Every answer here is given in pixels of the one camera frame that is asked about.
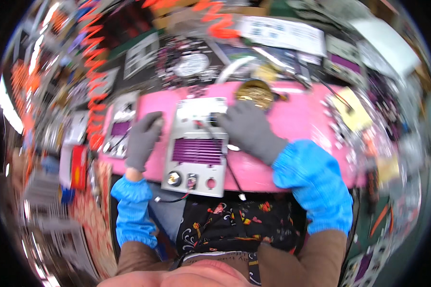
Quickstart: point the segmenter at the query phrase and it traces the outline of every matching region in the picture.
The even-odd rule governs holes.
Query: blue sleeve cover
[[[152,191],[145,179],[128,181],[124,176],[112,187],[111,195],[118,200],[117,240],[120,247],[126,241],[139,241],[154,249],[157,239],[151,233],[155,225],[148,216],[148,201]]]
[[[289,143],[272,167],[276,186],[292,188],[306,210],[309,234],[334,229],[348,235],[353,200],[333,156],[313,141],[299,140]]]

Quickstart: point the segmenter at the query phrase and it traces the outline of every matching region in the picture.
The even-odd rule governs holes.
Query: brown jacket
[[[310,236],[298,256],[260,244],[257,258],[263,287],[273,286],[337,286],[345,253],[346,235],[327,230]],[[249,280],[246,254],[239,252],[218,256],[199,255],[182,266],[202,259],[223,260]],[[172,260],[161,262],[147,245],[128,241],[121,247],[117,275],[132,271],[168,270]]]

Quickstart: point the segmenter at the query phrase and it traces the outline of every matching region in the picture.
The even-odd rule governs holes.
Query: hand
[[[251,100],[239,100],[228,107],[226,114],[219,114],[217,122],[234,145],[266,165],[272,165],[288,144],[271,131],[264,112]]]
[[[150,112],[131,128],[126,151],[127,167],[145,171],[145,163],[161,135],[164,124],[162,115],[162,112]]]

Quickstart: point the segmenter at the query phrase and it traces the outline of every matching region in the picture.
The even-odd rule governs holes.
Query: pliers
[[[392,229],[393,229],[393,226],[394,226],[394,213],[392,211],[392,204],[391,203],[387,203],[385,205],[385,207],[383,208],[383,210],[381,211],[380,215],[378,216],[377,220],[375,221],[374,226],[370,230],[370,237],[371,238],[372,238],[373,234],[375,233],[375,230],[379,226],[380,222],[382,221],[382,219],[388,213],[388,210],[390,211],[390,217],[391,217],[391,221],[389,223],[389,233],[392,233]]]

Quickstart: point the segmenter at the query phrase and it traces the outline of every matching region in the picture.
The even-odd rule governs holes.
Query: pink mat
[[[234,93],[240,82],[214,84],[205,97],[226,97],[228,104],[234,102]],[[331,118],[323,112],[326,109],[319,101],[323,100],[329,90],[320,83],[315,83],[311,93],[295,82],[276,82],[273,89],[282,93],[288,92],[289,102],[277,101],[267,113],[267,119],[273,132],[289,141],[311,139],[333,155],[340,164],[340,170],[346,185],[352,187],[355,178],[346,161],[347,149],[338,150],[335,147],[334,131],[330,128]],[[163,111],[165,126],[161,141],[156,143],[144,172],[146,179],[161,181],[163,177],[164,159],[169,140],[169,131],[176,111],[176,102],[185,99],[185,90],[160,91],[140,97],[138,118],[148,112]],[[106,117],[106,127],[111,116]],[[261,161],[244,152],[228,152],[228,161],[238,179],[241,188],[249,192],[285,192],[277,188],[272,181],[272,169]],[[109,158],[101,154],[100,159],[113,164],[113,173],[122,175],[125,172],[124,160]],[[227,170],[225,178],[226,190],[237,190],[233,177]]]

